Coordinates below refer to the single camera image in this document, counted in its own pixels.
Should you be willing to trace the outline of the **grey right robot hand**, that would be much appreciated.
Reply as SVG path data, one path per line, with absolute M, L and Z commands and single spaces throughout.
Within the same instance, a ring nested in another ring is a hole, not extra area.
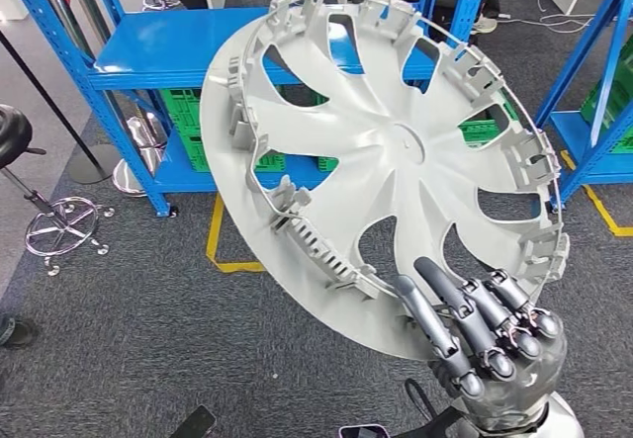
M 537 307 L 509 273 L 457 285 L 433 260 L 415 270 L 449 315 L 443 320 L 411 277 L 393 282 L 398 298 L 431 346 L 429 368 L 465 415 L 481 428 L 519 428 L 552 396 L 567 340 L 562 320 Z

